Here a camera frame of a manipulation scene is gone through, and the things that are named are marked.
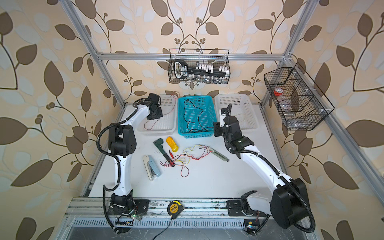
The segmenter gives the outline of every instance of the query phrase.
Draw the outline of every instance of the black wire basket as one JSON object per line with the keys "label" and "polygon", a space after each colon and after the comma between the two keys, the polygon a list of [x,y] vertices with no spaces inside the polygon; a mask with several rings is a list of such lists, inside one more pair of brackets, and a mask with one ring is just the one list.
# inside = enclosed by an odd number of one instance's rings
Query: black wire basket
{"label": "black wire basket", "polygon": [[[293,68],[278,68],[264,74],[265,86],[287,130],[313,130],[334,110],[331,101],[309,75],[314,86],[304,82],[301,69],[296,64]],[[313,91],[324,96],[329,105],[324,106]]]}
{"label": "black wire basket", "polygon": [[228,84],[228,55],[224,49],[170,49],[169,82]]}

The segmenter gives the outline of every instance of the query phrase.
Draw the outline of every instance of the white table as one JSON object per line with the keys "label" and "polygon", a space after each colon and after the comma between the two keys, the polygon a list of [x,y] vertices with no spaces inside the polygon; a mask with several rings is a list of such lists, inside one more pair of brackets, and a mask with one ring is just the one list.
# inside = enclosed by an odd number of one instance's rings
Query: white table
{"label": "white table", "polygon": [[[261,153],[276,167],[280,168],[279,161],[272,145],[268,130],[258,105],[254,105],[258,128],[242,131],[243,135],[250,138]],[[128,116],[133,107],[126,109],[124,116]],[[180,175],[181,166],[163,167],[159,161],[165,162],[163,155],[157,150],[153,142],[158,138],[164,140],[163,148],[168,153],[170,147],[166,143],[168,136],[144,136],[135,132],[137,148],[132,156],[131,163],[131,184],[133,197],[140,198],[240,198],[250,190],[269,193],[268,187],[263,180],[251,169],[251,167],[239,159],[236,155],[230,154],[224,146],[223,137],[201,137],[186,139],[180,136],[177,128],[171,135],[179,146],[181,154],[186,147],[195,144],[208,145],[222,153],[229,162],[225,162],[213,154],[201,160],[192,160],[187,165],[190,172],[187,177]],[[154,181],[149,181],[144,167],[142,157],[151,155],[162,175]],[[106,156],[96,181],[92,187],[89,197],[102,197],[102,185],[113,187],[115,184],[114,158]]]}

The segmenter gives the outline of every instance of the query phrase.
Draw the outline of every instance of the yellow and black tape measure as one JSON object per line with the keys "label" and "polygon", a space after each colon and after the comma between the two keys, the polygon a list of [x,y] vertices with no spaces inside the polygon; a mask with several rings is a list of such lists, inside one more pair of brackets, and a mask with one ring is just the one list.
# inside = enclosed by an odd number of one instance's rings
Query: yellow and black tape measure
{"label": "yellow and black tape measure", "polygon": [[172,219],[176,219],[177,216],[184,210],[184,207],[178,201],[171,201],[167,207],[168,214]]}

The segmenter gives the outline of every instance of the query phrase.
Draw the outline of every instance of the blue basket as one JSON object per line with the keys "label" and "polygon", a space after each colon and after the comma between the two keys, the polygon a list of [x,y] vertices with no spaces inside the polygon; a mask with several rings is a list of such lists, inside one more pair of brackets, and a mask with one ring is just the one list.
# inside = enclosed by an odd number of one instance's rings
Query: blue basket
{"label": "blue basket", "polygon": [[[180,135],[185,138],[212,136],[214,133],[213,123],[216,122],[216,114],[211,96],[182,97],[179,98],[177,107],[179,116],[177,125]],[[204,130],[203,127],[206,128],[207,132],[189,131],[190,129]]]}

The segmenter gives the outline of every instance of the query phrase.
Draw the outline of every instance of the white plastic basket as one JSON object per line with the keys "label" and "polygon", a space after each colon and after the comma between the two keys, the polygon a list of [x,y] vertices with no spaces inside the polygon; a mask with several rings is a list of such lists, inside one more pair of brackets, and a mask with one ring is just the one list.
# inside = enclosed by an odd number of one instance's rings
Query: white plastic basket
{"label": "white plastic basket", "polygon": [[245,94],[220,94],[215,96],[217,116],[221,115],[220,109],[226,108],[230,103],[232,103],[231,116],[237,117],[241,130],[258,127],[251,100]]}
{"label": "white plastic basket", "polygon": [[145,135],[172,134],[177,126],[177,97],[175,95],[159,95],[163,116],[160,119],[144,119],[137,130]]}

